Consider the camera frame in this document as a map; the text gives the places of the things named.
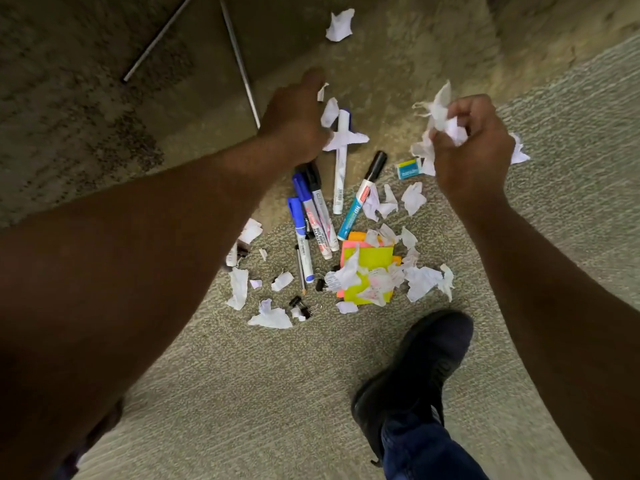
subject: silver metal bar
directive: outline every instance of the silver metal bar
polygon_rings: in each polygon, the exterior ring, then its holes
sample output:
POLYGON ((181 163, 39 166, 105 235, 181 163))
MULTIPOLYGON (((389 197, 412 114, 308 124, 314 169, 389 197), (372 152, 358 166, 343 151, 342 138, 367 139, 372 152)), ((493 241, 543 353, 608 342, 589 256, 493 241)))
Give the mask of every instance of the silver metal bar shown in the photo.
POLYGON ((166 31, 169 30, 169 27, 171 27, 171 25, 175 22, 176 18, 178 18, 182 10, 185 9, 185 7, 189 4, 190 1, 191 0, 182 0, 182 3, 180 3, 178 8, 175 9, 173 14, 171 15, 171 18, 169 18, 169 20, 166 21, 166 23, 160 29, 160 31, 156 33, 156 36, 154 37, 154 39, 151 40, 151 42, 149 42, 149 45, 144 49, 142 54, 140 54, 140 56, 136 59, 136 61, 133 63, 129 71, 126 74, 124 74, 124 77, 122 78, 123 82, 128 82, 129 79, 131 79, 133 72, 135 72, 138 69, 138 67, 140 67, 140 64, 144 62, 144 60, 148 57, 148 55, 154 49, 156 44, 160 42, 160 39, 162 39, 162 37, 164 37, 164 34, 166 33, 166 31))
POLYGON ((255 126, 260 129, 260 117, 258 117, 258 110, 255 108, 255 103, 253 102, 251 86, 249 86, 249 78, 247 77, 246 70, 244 69, 244 62, 242 61, 242 55, 240 55, 240 47, 238 46, 238 40, 236 40, 234 26, 233 23, 231 23, 231 17, 229 16, 227 5, 224 0, 220 0, 220 8, 222 8, 222 17, 224 17, 225 19, 225 25, 227 26, 227 31, 229 32, 229 39, 231 39, 231 47, 233 47, 234 49, 238 69, 240 69, 240 75, 242 76, 242 81, 244 82, 244 90, 246 91, 246 96, 249 99, 249 105, 251 106, 253 119, 255 120, 255 126))

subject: jeans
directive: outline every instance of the jeans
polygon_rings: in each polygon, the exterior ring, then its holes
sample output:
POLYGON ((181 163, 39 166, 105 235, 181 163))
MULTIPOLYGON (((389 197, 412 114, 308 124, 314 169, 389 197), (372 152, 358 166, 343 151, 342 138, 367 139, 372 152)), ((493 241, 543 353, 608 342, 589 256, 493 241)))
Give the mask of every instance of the jeans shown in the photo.
POLYGON ((398 413, 382 427, 383 469, 387 480, 488 480, 462 446, 437 422, 398 413))

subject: person's right arm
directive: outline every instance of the person's right arm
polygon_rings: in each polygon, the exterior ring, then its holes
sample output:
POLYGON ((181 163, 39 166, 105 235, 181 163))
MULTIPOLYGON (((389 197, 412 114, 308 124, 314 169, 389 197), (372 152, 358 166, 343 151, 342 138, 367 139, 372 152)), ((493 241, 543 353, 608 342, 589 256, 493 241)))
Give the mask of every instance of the person's right arm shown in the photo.
POLYGON ((488 96, 449 107, 470 135, 431 135, 437 181, 482 259, 540 397, 594 479, 638 478, 640 312, 592 280, 509 206, 514 140, 488 96))

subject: hand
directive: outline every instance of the hand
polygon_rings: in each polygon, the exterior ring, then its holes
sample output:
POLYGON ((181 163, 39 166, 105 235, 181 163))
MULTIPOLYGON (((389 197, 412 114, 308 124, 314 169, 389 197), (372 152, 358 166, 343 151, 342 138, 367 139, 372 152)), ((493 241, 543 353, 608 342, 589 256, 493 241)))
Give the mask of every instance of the hand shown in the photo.
POLYGON ((258 135, 282 143, 292 166, 313 160, 331 136, 320 125, 323 110, 317 93, 323 85, 324 71, 309 69, 300 83, 276 90, 264 113, 258 135))
POLYGON ((458 117, 468 140, 455 146, 444 132, 429 135, 435 149, 438 186, 453 209, 465 212, 505 203, 504 181, 515 140, 495 113, 487 95, 469 96, 449 105, 448 118, 458 117))

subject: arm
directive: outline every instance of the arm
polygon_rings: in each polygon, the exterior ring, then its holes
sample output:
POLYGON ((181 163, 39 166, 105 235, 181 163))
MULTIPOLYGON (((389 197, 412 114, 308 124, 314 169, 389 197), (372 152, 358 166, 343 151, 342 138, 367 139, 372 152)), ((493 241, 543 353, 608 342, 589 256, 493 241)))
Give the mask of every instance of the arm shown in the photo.
POLYGON ((257 137, 0 234, 4 476, 55 467, 171 344, 269 186, 326 143, 323 83, 279 89, 257 137))
POLYGON ((459 100, 453 116, 470 137, 455 147, 432 135, 438 184, 476 244, 527 371, 594 479, 635 478, 640 313, 510 208, 502 189, 514 141, 491 100, 459 100))

